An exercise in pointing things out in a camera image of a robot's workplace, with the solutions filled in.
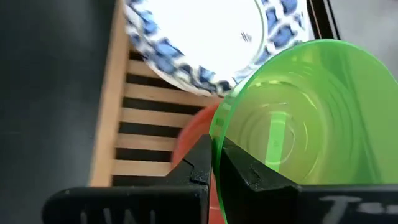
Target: blue and white plate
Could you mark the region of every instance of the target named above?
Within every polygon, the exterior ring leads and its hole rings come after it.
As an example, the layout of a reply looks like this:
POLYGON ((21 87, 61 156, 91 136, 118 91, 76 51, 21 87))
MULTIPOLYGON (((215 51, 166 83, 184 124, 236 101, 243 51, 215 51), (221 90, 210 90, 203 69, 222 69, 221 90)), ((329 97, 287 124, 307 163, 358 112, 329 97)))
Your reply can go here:
POLYGON ((167 82, 224 96, 282 50, 308 40, 305 0, 126 0, 126 32, 167 82))

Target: red bowl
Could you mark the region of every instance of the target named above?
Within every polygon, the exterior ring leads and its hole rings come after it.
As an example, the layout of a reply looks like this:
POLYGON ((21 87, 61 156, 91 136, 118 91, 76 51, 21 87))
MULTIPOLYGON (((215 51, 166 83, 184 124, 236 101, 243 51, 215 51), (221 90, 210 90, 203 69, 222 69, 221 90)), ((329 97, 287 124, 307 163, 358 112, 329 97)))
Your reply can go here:
MULTIPOLYGON (((172 168, 184 158, 188 151, 199 140, 200 136, 209 133, 211 120, 213 119, 217 107, 218 103, 199 111, 180 132, 172 155, 172 168)), ((220 205, 218 203, 214 174, 211 175, 209 224, 224 224, 220 205)))

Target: wooden slat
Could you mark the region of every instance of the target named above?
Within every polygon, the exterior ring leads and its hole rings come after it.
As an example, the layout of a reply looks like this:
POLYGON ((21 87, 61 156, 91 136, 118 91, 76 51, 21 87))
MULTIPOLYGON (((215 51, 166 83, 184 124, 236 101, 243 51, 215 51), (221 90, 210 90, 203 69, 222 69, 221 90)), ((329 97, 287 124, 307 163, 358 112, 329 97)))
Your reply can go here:
POLYGON ((144 86, 130 83, 126 84, 124 95, 130 98, 154 100, 192 106, 209 106, 215 103, 219 103, 221 101, 221 98, 217 97, 196 96, 193 93, 188 93, 180 90, 170 90, 166 88, 157 88, 153 86, 144 86))
POLYGON ((123 2, 116 2, 109 41, 101 106, 91 164, 91 186, 110 186, 114 162, 114 143, 119 126, 120 105, 128 58, 128 37, 124 31, 123 2))
POLYGON ((121 121, 183 128, 192 115, 123 108, 121 121))
POLYGON ((145 136, 140 134, 119 134, 116 147, 126 149, 147 149, 157 151, 173 151, 175 138, 145 136))
POLYGON ((113 175, 163 177, 171 171, 169 162, 115 160, 113 175))
POLYGON ((160 78, 152 69, 148 67, 145 62, 137 60, 129 60, 127 72, 134 75, 141 75, 145 77, 160 78))

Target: wooden dish rack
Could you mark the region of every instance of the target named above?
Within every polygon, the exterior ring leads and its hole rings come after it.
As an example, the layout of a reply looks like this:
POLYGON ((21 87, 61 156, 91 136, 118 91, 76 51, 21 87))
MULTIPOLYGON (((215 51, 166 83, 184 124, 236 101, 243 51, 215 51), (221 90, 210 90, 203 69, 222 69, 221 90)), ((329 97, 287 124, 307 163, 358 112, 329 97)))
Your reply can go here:
POLYGON ((196 96, 168 84, 141 59, 124 31, 117 1, 98 113, 91 186, 151 182, 171 170, 180 130, 219 98, 196 96))

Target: green plastic bowl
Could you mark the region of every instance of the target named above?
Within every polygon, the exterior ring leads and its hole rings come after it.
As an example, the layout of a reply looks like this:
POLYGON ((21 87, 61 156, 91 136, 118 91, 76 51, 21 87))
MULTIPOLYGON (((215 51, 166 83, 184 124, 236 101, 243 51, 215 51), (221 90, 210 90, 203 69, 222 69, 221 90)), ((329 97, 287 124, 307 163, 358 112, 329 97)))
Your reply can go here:
POLYGON ((298 184, 396 184, 397 134, 398 84, 388 69, 352 44, 314 40, 276 55, 225 97, 210 128, 213 168, 218 180, 227 137, 298 184))

